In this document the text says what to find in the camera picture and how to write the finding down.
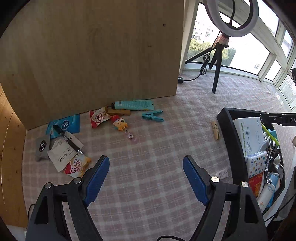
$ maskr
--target pen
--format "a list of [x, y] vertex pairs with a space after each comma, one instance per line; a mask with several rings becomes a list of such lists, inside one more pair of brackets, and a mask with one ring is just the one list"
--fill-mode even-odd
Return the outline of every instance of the pen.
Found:
[[69, 144], [70, 147], [72, 147], [79, 154], [84, 155], [83, 152], [79, 149], [79, 147], [76, 146], [73, 141], [71, 141], [68, 137], [65, 136], [65, 132], [58, 125], [53, 125], [52, 127], [55, 129], [57, 133], [59, 133], [64, 138], [64, 140]]

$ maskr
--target tree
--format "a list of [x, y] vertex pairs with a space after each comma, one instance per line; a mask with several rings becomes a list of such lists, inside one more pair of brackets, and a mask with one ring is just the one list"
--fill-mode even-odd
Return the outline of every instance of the tree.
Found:
[[[205, 42], [205, 43], [199, 43], [196, 39], [191, 39], [188, 53], [187, 53], [187, 59], [193, 57], [194, 55], [202, 52], [203, 50], [206, 50], [207, 48], [210, 48], [212, 46], [211, 43]], [[215, 50], [211, 51], [210, 53], [210, 59], [213, 58]], [[226, 48], [222, 51], [222, 65], [229, 66], [234, 54], [236, 52], [236, 49], [234, 48]], [[203, 62], [203, 56], [195, 59], [196, 62]]]

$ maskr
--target red hat of toy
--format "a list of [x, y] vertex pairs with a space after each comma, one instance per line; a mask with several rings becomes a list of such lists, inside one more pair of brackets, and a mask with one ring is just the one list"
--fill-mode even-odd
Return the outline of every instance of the red hat of toy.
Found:
[[110, 120], [112, 121], [112, 123], [114, 123], [118, 118], [120, 118], [119, 115], [114, 115], [110, 118]]

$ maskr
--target black storage box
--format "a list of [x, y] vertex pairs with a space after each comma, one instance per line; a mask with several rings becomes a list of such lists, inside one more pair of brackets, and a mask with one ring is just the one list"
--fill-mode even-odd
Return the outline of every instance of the black storage box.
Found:
[[[233, 184], [240, 184], [242, 181], [248, 181], [247, 166], [245, 162], [245, 156], [242, 151], [242, 146], [237, 134], [237, 130], [234, 126], [233, 120], [237, 118], [245, 117], [260, 117], [260, 114], [266, 114], [266, 112], [255, 111], [255, 110], [243, 110], [234, 108], [223, 108], [217, 115], [217, 120], [222, 131], [225, 145], [228, 152], [228, 157], [231, 166]], [[267, 129], [274, 130], [272, 123], [264, 123]], [[282, 154], [280, 151], [281, 165], [284, 166]], [[279, 197], [283, 189], [285, 188], [285, 173], [281, 179], [281, 185], [275, 192], [273, 202]]]

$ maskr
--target wooden wall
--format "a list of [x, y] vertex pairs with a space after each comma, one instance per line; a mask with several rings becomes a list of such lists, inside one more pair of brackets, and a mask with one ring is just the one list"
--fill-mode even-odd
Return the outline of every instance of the wooden wall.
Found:
[[6, 225], [27, 227], [22, 192], [22, 154], [26, 129], [0, 86], [0, 216]]
[[175, 95], [183, 14], [183, 0], [31, 0], [0, 38], [2, 87], [27, 129]]

